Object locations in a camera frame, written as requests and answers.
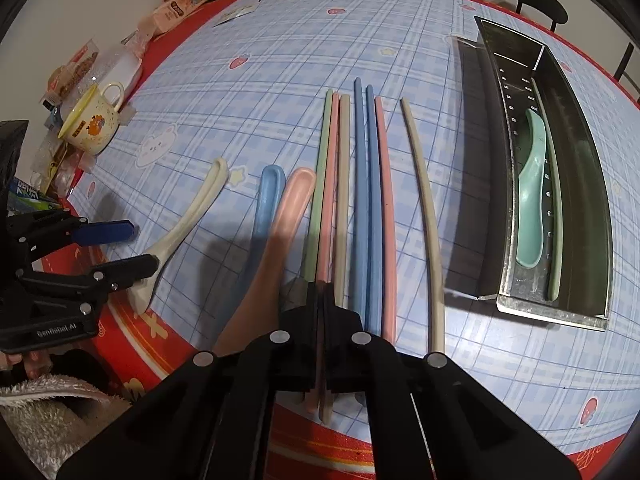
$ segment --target mint green spoon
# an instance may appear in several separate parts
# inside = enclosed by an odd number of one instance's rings
[[[519,126],[519,133],[528,133],[531,149],[527,161],[518,176],[519,215],[518,249],[516,261],[532,269],[540,261],[544,241],[542,227],[542,179],[545,173],[546,130],[542,118],[530,108],[527,122]]]

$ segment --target pink chopstick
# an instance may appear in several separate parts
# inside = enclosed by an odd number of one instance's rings
[[[316,267],[316,283],[329,281],[329,263],[331,258],[331,231],[334,223],[335,193],[335,155],[338,145],[338,102],[337,92],[331,100],[331,122],[329,123],[329,143],[326,154],[326,172],[324,174],[324,195],[322,196],[322,215],[320,219],[320,236],[318,247],[318,266]],[[324,346],[324,327],[318,325],[318,347],[316,348],[316,387],[305,396],[305,406],[309,413],[318,408],[321,392],[322,348]]]
[[[386,140],[385,111],[382,99],[376,97],[376,122],[380,149],[380,181],[382,184],[382,232],[384,291],[382,304],[382,337],[396,343],[396,221],[394,219],[394,191],[391,185],[389,146]]]

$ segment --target blue checkered tablecloth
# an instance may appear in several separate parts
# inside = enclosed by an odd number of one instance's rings
[[[329,14],[331,8],[345,12]],[[428,163],[446,285],[471,292],[482,264],[490,185],[478,60],[458,39],[476,39],[474,16],[546,43],[575,91],[609,196],[612,312],[609,329],[599,333],[451,300],[447,354],[559,449],[576,452],[625,433],[640,408],[640,112],[590,62],[513,16],[469,0],[260,0],[255,12],[217,27],[205,24],[156,69],[132,99],[138,113],[120,127],[71,202],[92,221],[137,224],[134,241],[105,249],[110,258],[139,254],[178,221],[213,158],[226,158],[229,183],[174,254],[152,302],[177,333],[208,349],[220,297],[246,259],[262,168],[275,163],[286,174],[315,168],[324,94],[328,88],[346,92],[353,103],[353,80],[360,77],[383,97],[388,124],[398,248],[396,346],[421,356],[428,334],[425,247],[399,99],[411,101]],[[237,58],[246,62],[230,68]],[[172,124],[177,137],[169,152],[139,168],[143,141]],[[351,165],[353,212],[353,155]],[[287,261],[283,295],[289,306],[300,300],[296,277],[307,218]],[[584,417],[591,398],[597,409]],[[286,396],[280,401],[296,408]],[[338,398],[335,412],[332,428],[370,440],[366,410],[353,396]]]

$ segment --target cup handle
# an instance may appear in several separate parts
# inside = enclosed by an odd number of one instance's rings
[[[122,86],[121,83],[118,83],[116,81],[114,81],[113,83],[109,83],[107,86],[104,87],[104,89],[102,90],[102,92],[100,92],[100,94],[102,94],[104,96],[104,93],[107,91],[107,88],[110,88],[112,86],[117,86],[118,87],[118,90],[120,90],[120,95],[118,96],[118,101],[116,102],[116,104],[111,105],[111,106],[113,106],[114,110],[120,111],[120,107],[122,106],[122,103],[124,102],[124,86]]]

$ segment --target mug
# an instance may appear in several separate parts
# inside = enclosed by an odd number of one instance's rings
[[[114,105],[104,97],[104,93],[112,86],[120,91]],[[124,87],[121,83],[109,83],[102,91],[98,91],[97,84],[91,85],[69,113],[58,137],[84,152],[97,155],[118,129],[118,111],[123,101]]]

